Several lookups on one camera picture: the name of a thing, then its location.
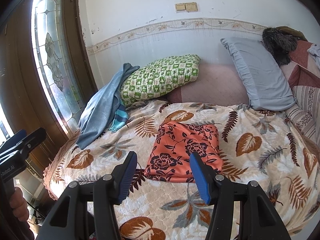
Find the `blue towel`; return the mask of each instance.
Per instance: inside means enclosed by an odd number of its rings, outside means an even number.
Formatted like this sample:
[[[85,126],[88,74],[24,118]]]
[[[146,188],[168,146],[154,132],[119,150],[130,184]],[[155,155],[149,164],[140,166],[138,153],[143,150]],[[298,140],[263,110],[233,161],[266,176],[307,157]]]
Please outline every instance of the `blue towel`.
[[[119,116],[123,117],[122,112],[125,111],[125,108],[121,107],[120,88],[127,77],[139,68],[139,66],[133,67],[130,63],[123,64],[123,69],[113,76],[110,83],[89,100],[79,121],[81,133],[76,143],[80,149],[92,143],[113,122],[119,107],[121,110],[118,112],[121,113]]]
[[[109,128],[109,131],[116,132],[118,131],[121,127],[125,126],[127,123],[127,120],[129,118],[128,113],[125,110],[125,106],[122,102],[122,100],[119,100],[119,107],[116,110],[115,113],[115,118],[113,119],[112,125]]]

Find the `glass panel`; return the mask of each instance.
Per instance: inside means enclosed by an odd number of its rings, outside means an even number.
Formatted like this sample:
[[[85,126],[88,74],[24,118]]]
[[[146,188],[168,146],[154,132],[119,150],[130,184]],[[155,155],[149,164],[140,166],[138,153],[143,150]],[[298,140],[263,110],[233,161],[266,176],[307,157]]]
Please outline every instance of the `glass panel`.
[[[31,38],[44,93],[68,136],[79,129],[84,103],[68,58],[61,0],[33,0]]]

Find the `hand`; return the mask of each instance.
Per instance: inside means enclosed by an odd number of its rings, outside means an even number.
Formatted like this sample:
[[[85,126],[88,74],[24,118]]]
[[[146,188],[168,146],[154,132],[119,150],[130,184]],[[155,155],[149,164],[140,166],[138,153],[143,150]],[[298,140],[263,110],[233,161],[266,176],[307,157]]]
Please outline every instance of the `hand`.
[[[27,201],[22,196],[22,191],[19,187],[15,187],[15,192],[10,197],[9,203],[13,208],[13,215],[19,221],[27,221],[29,218],[29,210],[27,208]]]

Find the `screw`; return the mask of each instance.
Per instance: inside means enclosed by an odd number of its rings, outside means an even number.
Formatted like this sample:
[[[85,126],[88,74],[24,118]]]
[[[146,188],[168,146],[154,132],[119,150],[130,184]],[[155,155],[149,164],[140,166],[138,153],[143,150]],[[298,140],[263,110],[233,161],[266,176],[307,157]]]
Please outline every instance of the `screw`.
[[[103,178],[103,180],[111,180],[112,179],[112,175],[111,174],[106,174],[102,178]]]
[[[69,183],[69,187],[71,187],[71,188],[74,188],[77,185],[78,185],[78,182],[76,182],[76,181],[72,181],[72,182]]]
[[[255,180],[252,180],[252,181],[250,181],[250,185],[252,187],[257,187],[257,186],[259,186],[259,183],[257,181],[255,181]]]
[[[224,180],[224,176],[218,174],[218,175],[216,175],[216,180],[223,181]]]

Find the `door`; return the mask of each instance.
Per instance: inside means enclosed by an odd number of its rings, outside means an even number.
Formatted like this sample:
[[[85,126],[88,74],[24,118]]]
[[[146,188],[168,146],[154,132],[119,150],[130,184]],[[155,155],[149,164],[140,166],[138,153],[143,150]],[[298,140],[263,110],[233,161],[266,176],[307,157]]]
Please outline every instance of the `door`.
[[[0,35],[0,102],[14,133],[46,129],[30,155],[41,170],[97,91],[80,30],[77,0],[25,0]]]

